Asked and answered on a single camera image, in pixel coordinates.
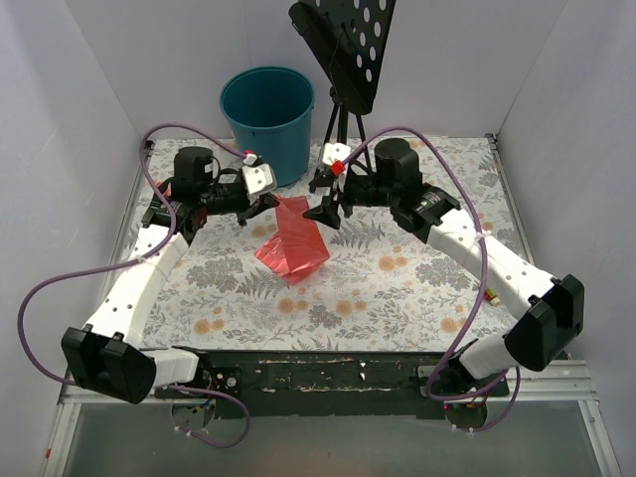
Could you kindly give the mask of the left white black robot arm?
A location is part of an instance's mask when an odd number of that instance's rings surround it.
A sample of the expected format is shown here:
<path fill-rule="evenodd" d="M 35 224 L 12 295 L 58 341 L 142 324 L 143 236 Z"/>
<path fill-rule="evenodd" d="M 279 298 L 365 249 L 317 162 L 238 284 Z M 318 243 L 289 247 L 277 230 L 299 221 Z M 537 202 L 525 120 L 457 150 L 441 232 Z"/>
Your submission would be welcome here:
<path fill-rule="evenodd" d="M 69 328 L 62 349 L 77 386 L 130 403 L 177 384 L 192 398 L 212 383 L 196 351 L 143 351 L 143 332 L 177 262 L 210 216 L 234 215 L 240 226 L 277 207 L 273 169 L 247 153 L 238 169 L 222 168 L 211 149 L 188 146 L 173 175 L 157 186 L 125 268 L 82 328 Z"/>

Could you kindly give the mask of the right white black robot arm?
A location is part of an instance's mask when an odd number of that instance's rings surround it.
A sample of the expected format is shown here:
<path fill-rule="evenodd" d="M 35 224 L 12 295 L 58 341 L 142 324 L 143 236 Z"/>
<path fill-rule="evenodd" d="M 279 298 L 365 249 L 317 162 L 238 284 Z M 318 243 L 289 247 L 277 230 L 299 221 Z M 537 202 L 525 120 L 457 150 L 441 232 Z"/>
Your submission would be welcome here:
<path fill-rule="evenodd" d="M 309 187 L 326 193 L 304 218 L 338 229 L 356 207 L 386 207 L 401 229 L 486 284 L 516 320 L 509 330 L 454 352 L 428 380 L 434 391 L 468 396 L 508 369 L 540 372 L 582 332 L 582 282 L 571 274 L 556 278 L 478 231 L 465 205 L 424 182 L 418 155 L 406 140 L 378 142 L 376 167 L 360 173 L 351 153 L 342 143 L 322 146 Z"/>

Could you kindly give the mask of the red plastic trash bag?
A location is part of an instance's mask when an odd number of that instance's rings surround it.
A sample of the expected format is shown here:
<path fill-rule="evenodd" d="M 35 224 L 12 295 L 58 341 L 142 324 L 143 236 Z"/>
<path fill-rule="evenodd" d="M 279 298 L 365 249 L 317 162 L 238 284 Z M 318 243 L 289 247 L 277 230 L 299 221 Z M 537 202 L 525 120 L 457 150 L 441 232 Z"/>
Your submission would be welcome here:
<path fill-rule="evenodd" d="M 275 209 L 277 232 L 254 256 L 278 277 L 296 285 L 330 258 L 317 225 L 303 217 L 307 198 L 278 197 Z"/>

